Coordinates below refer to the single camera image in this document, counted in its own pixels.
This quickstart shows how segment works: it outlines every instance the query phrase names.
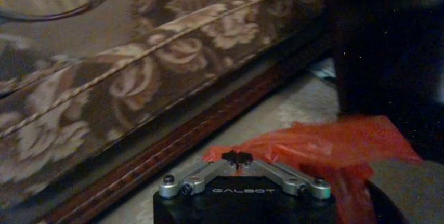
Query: floor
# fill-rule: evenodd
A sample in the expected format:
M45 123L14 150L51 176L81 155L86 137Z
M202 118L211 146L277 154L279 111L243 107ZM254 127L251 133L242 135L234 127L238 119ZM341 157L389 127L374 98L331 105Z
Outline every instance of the floor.
M293 121L319 123L335 120L338 111L334 88L310 74L302 74L250 111L243 114L206 143L193 150L174 168L175 172L194 164L207 147L230 146ZM406 165L397 161L371 164L371 182L399 207L410 223L441 223L444 215L444 167L431 162ZM151 195L161 175L137 190L94 222L98 224L151 224Z

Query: wooden trim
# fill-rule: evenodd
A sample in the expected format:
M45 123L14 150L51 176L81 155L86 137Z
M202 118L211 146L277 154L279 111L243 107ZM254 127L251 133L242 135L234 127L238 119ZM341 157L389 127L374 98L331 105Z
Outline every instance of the wooden trim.
M318 57L327 49L329 38L323 35L101 177L57 207L39 223L86 223L227 121L263 99L269 92L305 67L313 56Z

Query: mirror frame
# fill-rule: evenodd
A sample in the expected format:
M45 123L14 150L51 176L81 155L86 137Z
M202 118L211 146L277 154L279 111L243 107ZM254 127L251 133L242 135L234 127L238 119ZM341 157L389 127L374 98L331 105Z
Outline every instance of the mirror frame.
M0 18L5 18L6 21L46 21L46 20L57 20L62 19L70 16L74 16L77 14L81 14L82 12L86 12L89 9L94 8L103 0L89 0L86 4L77 7L75 9L62 12L59 14L54 15L29 15L29 14L21 14L14 12L10 9L0 7Z

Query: patterned fabric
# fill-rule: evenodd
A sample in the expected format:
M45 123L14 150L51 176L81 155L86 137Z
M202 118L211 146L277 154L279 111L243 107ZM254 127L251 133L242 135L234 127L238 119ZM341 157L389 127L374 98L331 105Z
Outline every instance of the patterned fabric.
M165 2L174 20L0 100L3 205L42 190L322 10L322 0L221 0L198 9L207 1Z

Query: screw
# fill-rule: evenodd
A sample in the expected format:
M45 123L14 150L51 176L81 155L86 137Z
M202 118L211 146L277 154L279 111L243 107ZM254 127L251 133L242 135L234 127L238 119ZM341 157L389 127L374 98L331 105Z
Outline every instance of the screw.
M303 195L306 195L306 194L307 194L307 188L306 188L305 185L301 185L301 186L298 187L298 190L297 190L297 195L298 195L298 196L303 196Z
M179 193L182 195L190 195L193 192L193 187L186 183L183 186L181 186Z
M199 181L199 178L197 176L191 176L186 179L187 182L194 183Z
M323 186L326 184L325 180L323 179L314 179L314 185L317 186Z
M163 176L163 183L171 184L174 182L174 176L171 174L167 174Z

